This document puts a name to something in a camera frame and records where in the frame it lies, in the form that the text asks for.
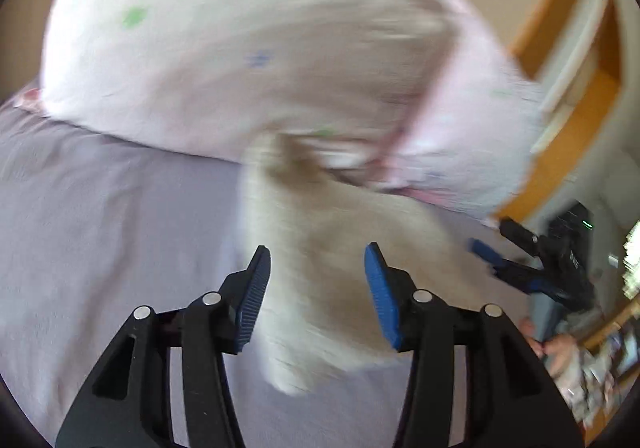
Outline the person's right hand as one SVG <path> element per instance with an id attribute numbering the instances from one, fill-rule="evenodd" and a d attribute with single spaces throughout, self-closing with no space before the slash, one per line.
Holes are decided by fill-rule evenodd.
<path id="1" fill-rule="evenodd" d="M 579 348 L 574 336 L 559 334 L 548 341 L 539 342 L 534 338 L 536 327 L 529 318 L 520 321 L 518 330 L 524 335 L 526 342 L 535 355 L 540 360 L 544 359 L 544 366 L 552 379 L 557 380 L 578 376 L 582 368 L 582 363 L 580 362 L 582 350 Z"/>

